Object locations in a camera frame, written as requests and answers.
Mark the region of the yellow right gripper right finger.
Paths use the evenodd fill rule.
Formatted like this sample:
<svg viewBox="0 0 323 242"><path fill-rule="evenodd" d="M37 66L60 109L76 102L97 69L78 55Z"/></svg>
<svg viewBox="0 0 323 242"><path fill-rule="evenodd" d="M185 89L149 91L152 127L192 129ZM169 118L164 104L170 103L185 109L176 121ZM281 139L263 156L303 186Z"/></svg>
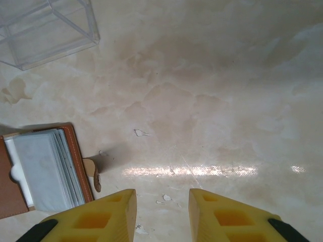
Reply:
<svg viewBox="0 0 323 242"><path fill-rule="evenodd" d="M306 241L280 216L202 190L189 191L193 241Z"/></svg>

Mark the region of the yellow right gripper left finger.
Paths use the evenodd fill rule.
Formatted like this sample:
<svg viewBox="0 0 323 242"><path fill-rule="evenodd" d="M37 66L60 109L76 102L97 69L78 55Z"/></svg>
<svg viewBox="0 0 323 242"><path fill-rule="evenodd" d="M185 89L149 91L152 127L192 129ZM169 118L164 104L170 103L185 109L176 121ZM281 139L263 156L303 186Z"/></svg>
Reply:
<svg viewBox="0 0 323 242"><path fill-rule="evenodd" d="M19 241L133 241L135 189L125 189L45 218Z"/></svg>

